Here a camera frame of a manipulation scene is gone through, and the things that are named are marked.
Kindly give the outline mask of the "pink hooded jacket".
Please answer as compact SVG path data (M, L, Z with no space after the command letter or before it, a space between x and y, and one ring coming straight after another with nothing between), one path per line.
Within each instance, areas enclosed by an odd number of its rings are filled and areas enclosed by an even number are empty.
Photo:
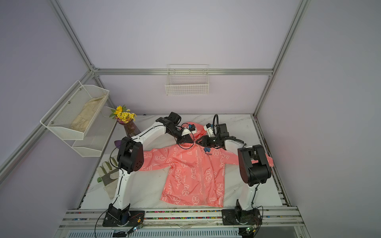
M174 205L223 207L225 166L239 158L222 148L172 145L144 152L142 171L168 167L161 201Z

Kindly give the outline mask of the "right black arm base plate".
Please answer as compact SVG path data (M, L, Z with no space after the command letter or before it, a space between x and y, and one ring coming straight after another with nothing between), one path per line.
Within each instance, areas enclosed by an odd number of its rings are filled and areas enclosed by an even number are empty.
M262 218L258 209L249 211L238 211L234 209L223 209L223 225L261 225Z

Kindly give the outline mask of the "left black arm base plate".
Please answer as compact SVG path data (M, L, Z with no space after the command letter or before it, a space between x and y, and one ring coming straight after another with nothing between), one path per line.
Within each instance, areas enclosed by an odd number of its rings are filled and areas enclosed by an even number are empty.
M136 227L142 224L145 217L145 211L129 211L128 215L123 215L121 221L113 218L109 212L106 212L103 220L103 227Z

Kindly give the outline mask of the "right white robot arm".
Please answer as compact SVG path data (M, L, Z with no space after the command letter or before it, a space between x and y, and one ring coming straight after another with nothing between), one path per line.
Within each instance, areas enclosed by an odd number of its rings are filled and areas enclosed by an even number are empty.
M271 178L271 166L265 149L261 145L248 146L244 141L231 136L226 124L207 124L207 135L196 143L205 148L222 148L238 156L242 181L246 184L236 201L235 208L222 210L223 221L228 224L261 223L262 217L256 202L259 190Z

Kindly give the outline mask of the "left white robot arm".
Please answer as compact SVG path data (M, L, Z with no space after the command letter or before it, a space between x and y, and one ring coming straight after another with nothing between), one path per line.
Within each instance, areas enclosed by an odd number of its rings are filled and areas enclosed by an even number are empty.
M140 134L124 137L119 146L117 162L119 169L118 185L114 201L109 205L105 218L117 226L125 226L130 220L130 190L137 172L144 163L143 147L149 145L158 137L169 134L175 138L176 144L194 143L194 133L197 131L193 124L179 125L181 117L171 112L167 117L158 118L155 123Z

